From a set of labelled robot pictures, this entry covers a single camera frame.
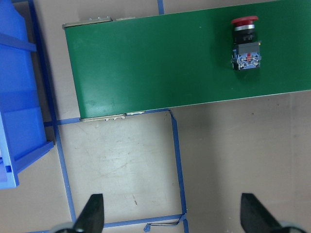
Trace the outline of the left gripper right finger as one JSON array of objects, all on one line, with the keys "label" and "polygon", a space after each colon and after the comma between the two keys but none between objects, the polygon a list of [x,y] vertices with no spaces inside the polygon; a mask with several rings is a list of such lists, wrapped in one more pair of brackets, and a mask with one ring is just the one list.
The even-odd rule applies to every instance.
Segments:
[{"label": "left gripper right finger", "polygon": [[272,233],[282,229],[281,224],[252,193],[242,193],[240,222],[245,233]]}]

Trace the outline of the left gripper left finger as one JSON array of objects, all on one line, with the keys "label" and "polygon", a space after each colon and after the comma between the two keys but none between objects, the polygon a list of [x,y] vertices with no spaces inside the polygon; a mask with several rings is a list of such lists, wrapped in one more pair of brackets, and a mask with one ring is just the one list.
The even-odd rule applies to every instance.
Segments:
[{"label": "left gripper left finger", "polygon": [[101,233],[104,228],[104,199],[92,194],[73,225],[75,233]]}]

